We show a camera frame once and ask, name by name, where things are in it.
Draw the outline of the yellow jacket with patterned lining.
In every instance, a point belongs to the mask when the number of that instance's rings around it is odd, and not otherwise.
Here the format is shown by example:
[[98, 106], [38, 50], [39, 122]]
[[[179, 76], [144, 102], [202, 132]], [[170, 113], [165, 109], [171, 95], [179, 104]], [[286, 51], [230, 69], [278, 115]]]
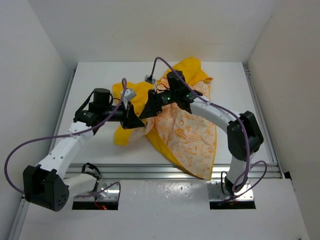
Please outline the yellow jacket with patterned lining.
[[[182, 71], [186, 83], [204, 97], [210, 98], [213, 78], [202, 70], [202, 63], [195, 57], [188, 57], [173, 66]], [[140, 114], [147, 102], [150, 83], [127, 82], [127, 88], [136, 93], [132, 99], [134, 112]], [[158, 116], [145, 119], [146, 127], [123, 129], [114, 133], [113, 142], [127, 146], [146, 136], [153, 147], [166, 159], [198, 178], [210, 181], [217, 151], [217, 126], [203, 117], [180, 109], [176, 103], [162, 108]]]

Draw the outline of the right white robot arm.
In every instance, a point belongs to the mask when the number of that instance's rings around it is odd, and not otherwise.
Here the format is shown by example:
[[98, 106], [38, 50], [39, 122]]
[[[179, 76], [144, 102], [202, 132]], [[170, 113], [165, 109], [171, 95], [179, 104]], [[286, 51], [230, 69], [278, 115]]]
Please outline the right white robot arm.
[[264, 142], [255, 115], [250, 111], [234, 113], [210, 102], [202, 93], [187, 85], [180, 70], [169, 72], [166, 78], [169, 85], [167, 90], [148, 91], [140, 119], [155, 117], [162, 113], [165, 106], [176, 103], [181, 110], [202, 117], [223, 130], [227, 135], [228, 150], [232, 156], [224, 179], [225, 189], [234, 196], [245, 185], [251, 160]]

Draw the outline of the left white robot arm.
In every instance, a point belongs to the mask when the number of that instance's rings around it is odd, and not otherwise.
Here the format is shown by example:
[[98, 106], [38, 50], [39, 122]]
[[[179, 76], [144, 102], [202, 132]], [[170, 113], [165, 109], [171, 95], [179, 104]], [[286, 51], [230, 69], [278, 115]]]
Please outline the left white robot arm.
[[58, 212], [70, 198], [91, 197], [99, 194], [101, 173], [91, 163], [75, 177], [66, 179], [66, 172], [85, 144], [105, 122], [119, 122], [124, 129], [144, 127], [135, 114], [131, 100], [136, 96], [133, 89], [122, 92], [117, 105], [113, 105], [110, 90], [95, 88], [75, 112], [66, 135], [36, 166], [23, 171], [23, 187], [26, 201]]

